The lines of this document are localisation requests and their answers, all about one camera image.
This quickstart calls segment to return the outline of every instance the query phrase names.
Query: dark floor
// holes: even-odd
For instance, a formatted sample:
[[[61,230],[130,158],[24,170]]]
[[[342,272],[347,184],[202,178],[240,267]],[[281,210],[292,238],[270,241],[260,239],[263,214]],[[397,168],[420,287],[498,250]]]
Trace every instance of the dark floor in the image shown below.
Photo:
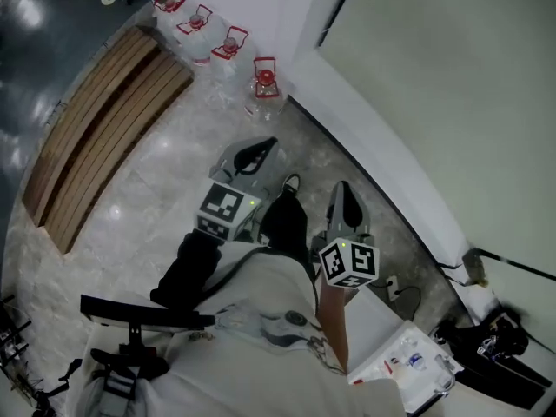
[[[50,113],[103,42],[146,1],[0,3],[0,255],[23,171]]]

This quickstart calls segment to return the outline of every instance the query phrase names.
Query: wooden slat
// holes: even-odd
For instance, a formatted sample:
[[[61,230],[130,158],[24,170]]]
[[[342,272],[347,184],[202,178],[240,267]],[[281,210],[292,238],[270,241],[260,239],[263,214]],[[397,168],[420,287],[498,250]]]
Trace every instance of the wooden slat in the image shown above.
[[[46,170],[49,167],[50,159],[53,154],[53,150],[60,146],[60,137],[63,135],[68,127],[68,122],[71,122],[76,115],[76,112],[83,105],[83,98],[87,97],[90,92],[90,86],[95,82],[97,76],[106,67],[111,67],[115,62],[113,62],[113,57],[119,54],[122,49],[126,50],[129,46],[139,39],[141,31],[137,28],[128,30],[114,45],[114,48],[109,50],[106,55],[96,64],[89,75],[84,79],[82,84],[77,89],[76,93],[71,97],[66,109],[60,116],[56,125],[50,131],[49,137],[44,143],[41,154],[38,157],[35,168],[31,173],[30,179],[27,183],[26,190],[23,193],[23,203],[29,210],[31,216],[34,216],[36,210],[36,201],[38,197],[38,186],[41,184],[42,179],[45,176]]]
[[[139,88],[129,87],[125,104],[114,107],[103,120],[93,145],[77,157],[81,170],[72,172],[63,190],[56,215],[49,217],[46,229],[62,253],[70,251],[92,206],[138,137],[156,120],[191,82],[187,69],[165,58],[159,69],[144,78]]]
[[[80,92],[75,108],[64,118],[47,148],[45,159],[38,167],[40,176],[33,181],[32,186],[28,184],[27,190],[32,193],[26,198],[26,205],[37,226],[44,224],[56,191],[67,173],[69,159],[75,155],[76,146],[83,135],[89,127],[96,126],[96,121],[115,102],[118,89],[125,86],[124,83],[136,72],[137,67],[146,63],[157,51],[153,39],[140,31],[132,33]]]

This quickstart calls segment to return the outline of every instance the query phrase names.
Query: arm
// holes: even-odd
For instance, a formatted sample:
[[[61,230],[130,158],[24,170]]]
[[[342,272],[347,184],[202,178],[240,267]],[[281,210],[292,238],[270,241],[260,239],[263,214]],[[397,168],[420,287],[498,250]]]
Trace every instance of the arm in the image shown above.
[[[316,318],[330,346],[334,350],[338,361],[348,371],[348,338],[346,335],[346,320],[344,315],[345,297],[343,288],[328,286],[326,281],[321,284],[321,299]]]

